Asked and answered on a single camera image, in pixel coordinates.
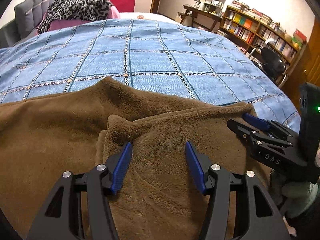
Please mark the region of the green gloved right hand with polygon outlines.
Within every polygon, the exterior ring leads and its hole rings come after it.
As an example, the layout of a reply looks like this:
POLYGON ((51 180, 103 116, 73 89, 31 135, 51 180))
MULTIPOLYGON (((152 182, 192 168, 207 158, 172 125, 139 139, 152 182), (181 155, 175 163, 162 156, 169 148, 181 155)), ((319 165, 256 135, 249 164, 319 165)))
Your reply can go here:
POLYGON ((272 171, 268 191, 276 206, 284 207, 282 214, 295 218, 310 209, 319 197, 319 184, 293 182, 272 171))

